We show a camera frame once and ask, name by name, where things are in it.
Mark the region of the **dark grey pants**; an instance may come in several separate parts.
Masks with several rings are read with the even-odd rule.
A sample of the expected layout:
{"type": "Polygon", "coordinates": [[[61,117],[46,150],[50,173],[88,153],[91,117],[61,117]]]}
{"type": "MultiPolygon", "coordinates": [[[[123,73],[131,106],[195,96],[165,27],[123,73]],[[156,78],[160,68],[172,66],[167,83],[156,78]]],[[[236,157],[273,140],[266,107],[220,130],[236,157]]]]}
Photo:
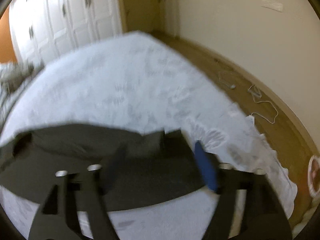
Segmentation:
{"type": "Polygon", "coordinates": [[[68,124],[24,131],[1,147],[1,185],[41,203],[57,171],[101,166],[108,211],[156,205],[204,187],[194,154],[179,130],[139,134],[68,124]]]}

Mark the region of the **round white red fan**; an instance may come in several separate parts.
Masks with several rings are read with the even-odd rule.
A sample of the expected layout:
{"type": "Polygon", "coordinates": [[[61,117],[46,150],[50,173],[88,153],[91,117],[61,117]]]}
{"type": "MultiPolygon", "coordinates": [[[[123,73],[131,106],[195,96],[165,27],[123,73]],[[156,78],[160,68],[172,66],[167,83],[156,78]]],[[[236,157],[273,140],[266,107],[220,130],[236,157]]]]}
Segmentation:
{"type": "Polygon", "coordinates": [[[312,198],[319,195],[319,157],[313,155],[308,164],[308,188],[312,198]]]}

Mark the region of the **grey clothes pile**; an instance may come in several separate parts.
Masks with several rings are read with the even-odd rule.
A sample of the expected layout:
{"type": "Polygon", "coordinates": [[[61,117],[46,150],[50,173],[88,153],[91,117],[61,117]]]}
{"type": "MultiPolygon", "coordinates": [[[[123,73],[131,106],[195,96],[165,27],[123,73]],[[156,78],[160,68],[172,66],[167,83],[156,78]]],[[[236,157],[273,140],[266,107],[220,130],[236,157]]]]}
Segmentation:
{"type": "Polygon", "coordinates": [[[1,88],[9,94],[16,91],[28,77],[35,77],[44,68],[44,63],[1,63],[1,88]]]}

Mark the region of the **bed with butterfly sheet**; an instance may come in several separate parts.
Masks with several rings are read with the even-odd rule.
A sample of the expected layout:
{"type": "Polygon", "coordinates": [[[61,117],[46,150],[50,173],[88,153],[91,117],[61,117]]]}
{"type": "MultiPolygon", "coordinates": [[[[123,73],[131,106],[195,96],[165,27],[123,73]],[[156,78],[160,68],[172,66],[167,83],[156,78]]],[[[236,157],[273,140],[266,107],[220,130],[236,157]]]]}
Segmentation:
{"type": "MultiPolygon", "coordinates": [[[[17,98],[1,144],[19,132],[70,122],[139,133],[181,129],[190,142],[235,168],[266,171],[287,218],[297,186],[277,153],[203,72],[150,35],[134,32],[83,47],[47,64],[17,98]]],[[[1,186],[1,204],[27,238],[39,204],[1,186]]],[[[165,204],[112,212],[121,239],[201,239],[218,196],[200,189],[165,204]]]]}

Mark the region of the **white wardrobe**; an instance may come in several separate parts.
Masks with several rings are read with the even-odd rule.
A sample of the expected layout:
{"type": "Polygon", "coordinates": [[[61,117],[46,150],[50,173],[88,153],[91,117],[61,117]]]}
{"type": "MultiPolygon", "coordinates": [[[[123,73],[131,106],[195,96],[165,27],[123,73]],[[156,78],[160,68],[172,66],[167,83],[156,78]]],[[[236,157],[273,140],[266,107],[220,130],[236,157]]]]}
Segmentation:
{"type": "Polygon", "coordinates": [[[12,0],[12,45],[19,63],[50,63],[123,32],[119,0],[12,0]]]}

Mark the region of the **brown wooden door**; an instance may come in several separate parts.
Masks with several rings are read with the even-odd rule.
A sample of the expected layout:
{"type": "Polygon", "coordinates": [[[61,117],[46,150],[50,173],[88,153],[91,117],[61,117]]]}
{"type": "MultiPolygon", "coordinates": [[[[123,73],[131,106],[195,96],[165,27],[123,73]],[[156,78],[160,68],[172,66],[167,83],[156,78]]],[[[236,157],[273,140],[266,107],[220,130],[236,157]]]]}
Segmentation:
{"type": "Polygon", "coordinates": [[[180,35],[178,0],[119,0],[123,32],[180,35]]]}

